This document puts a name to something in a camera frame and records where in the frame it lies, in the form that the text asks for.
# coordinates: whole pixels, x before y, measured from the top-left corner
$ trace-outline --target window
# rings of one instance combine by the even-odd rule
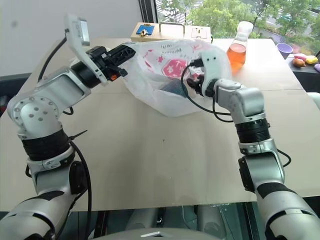
[[[287,43],[293,53],[320,50],[320,0],[154,0],[158,22],[211,27],[213,38],[234,38],[240,21],[250,38]]]

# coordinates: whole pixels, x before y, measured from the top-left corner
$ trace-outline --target black cable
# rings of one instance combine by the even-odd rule
[[[56,239],[59,239],[60,235],[61,235],[62,232],[64,231],[65,226],[66,226],[66,223],[67,223],[67,220],[68,220],[68,216],[69,216],[69,214],[70,214],[71,209],[74,207],[74,205],[76,204],[77,200],[78,200],[79,198],[81,198],[82,195],[83,195],[86,191],[87,191],[87,190],[82,191],[78,196],[76,196],[76,197],[74,198],[74,200],[73,200],[73,202],[72,202],[72,204],[71,204],[71,206],[70,206],[70,208],[69,208],[69,210],[68,210],[67,217],[65,218],[65,220],[64,220],[64,222],[63,222],[63,225],[62,225],[62,227],[60,228],[60,231],[57,233],[57,235],[56,235],[56,237],[55,237]]]
[[[89,230],[90,230],[91,210],[92,210],[92,188],[91,188],[90,173],[89,173],[89,169],[88,169],[88,165],[86,163],[86,160],[85,160],[83,154],[81,153],[80,149],[78,148],[78,146],[73,141],[70,141],[70,145],[74,148],[74,150],[78,154],[78,156],[79,156],[79,158],[80,158],[80,160],[81,160],[81,162],[83,164],[84,173],[85,173],[85,177],[86,177],[86,181],[87,181],[87,187],[88,187],[88,209],[87,209],[86,226],[85,226],[85,234],[84,234],[84,239],[86,240],[86,239],[88,239],[89,234],[90,234]],[[76,201],[78,198],[80,198],[83,193],[81,193],[79,196],[77,196],[74,200]]]
[[[232,120],[224,120],[224,119],[220,118],[216,113],[215,106],[216,106],[216,101],[215,101],[215,99],[213,99],[213,101],[212,101],[212,110],[213,110],[213,115],[216,117],[216,119],[218,119],[218,120],[220,120],[221,122],[224,122],[224,123],[233,123],[234,122]]]
[[[73,109],[73,107],[69,107],[69,109],[70,109],[70,112],[63,111],[63,113],[64,113],[64,114],[67,114],[67,115],[72,115],[72,114],[74,114],[74,109]]]
[[[198,103],[196,103],[195,101],[192,100],[192,98],[189,96],[188,94],[188,90],[184,84],[184,76],[188,70],[188,68],[190,67],[191,65],[187,65],[185,67],[185,69],[183,70],[182,74],[181,74],[181,87],[182,87],[182,90],[184,92],[184,95],[190,100],[190,102],[192,102],[194,105],[196,105],[198,108],[202,109],[203,111],[206,111],[207,113],[211,113],[211,114],[216,114],[216,115],[226,115],[226,116],[230,116],[231,114],[230,113],[226,113],[226,112],[214,112],[214,111],[211,111],[209,109],[206,109],[204,108],[203,106],[199,105]]]
[[[64,37],[61,42],[59,42],[59,44],[52,50],[52,52],[50,53],[50,55],[47,57],[47,59],[45,60],[43,66],[42,66],[42,69],[39,73],[39,76],[38,76],[38,82],[43,78],[44,74],[45,74],[45,71],[46,71],[46,68],[49,64],[49,62],[51,61],[51,59],[53,58],[53,56],[56,54],[56,52],[59,50],[59,48],[61,48],[61,46],[67,41],[67,38]]]
[[[25,175],[26,175],[27,177],[29,177],[29,178],[32,178],[31,174],[29,173],[29,170],[30,170],[30,168],[29,168],[29,166],[27,165],[26,168],[25,168]]]
[[[279,152],[280,154],[282,154],[283,156],[285,156],[285,157],[288,158],[288,162],[283,165],[283,167],[285,168],[286,166],[288,166],[288,165],[291,163],[291,157],[290,157],[288,154],[286,154],[285,152],[279,150],[278,148],[277,148],[277,150],[278,150],[278,152]]]

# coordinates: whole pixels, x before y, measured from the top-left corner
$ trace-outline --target purple bowl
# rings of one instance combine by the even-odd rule
[[[289,56],[289,54],[292,54],[292,52],[294,51],[294,49],[286,43],[278,43],[276,47],[278,48],[279,52],[281,53],[284,59],[286,59]]]

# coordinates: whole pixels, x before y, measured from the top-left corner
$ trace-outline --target plastic bag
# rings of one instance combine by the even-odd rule
[[[200,111],[184,95],[181,87],[181,74],[191,60],[198,59],[199,53],[216,50],[225,67],[221,69],[222,78],[231,78],[230,64],[226,53],[201,40],[164,40],[126,43],[136,51],[134,57],[120,67],[126,69],[124,84],[139,100],[168,117],[177,117]],[[203,74],[200,68],[190,70],[184,76],[196,78]],[[187,86],[189,95],[204,107],[212,106],[212,99],[204,98]]]

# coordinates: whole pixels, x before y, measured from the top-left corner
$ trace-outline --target orange liquid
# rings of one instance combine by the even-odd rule
[[[241,44],[233,43],[226,54],[231,65],[232,74],[236,74],[245,64],[247,48]]]

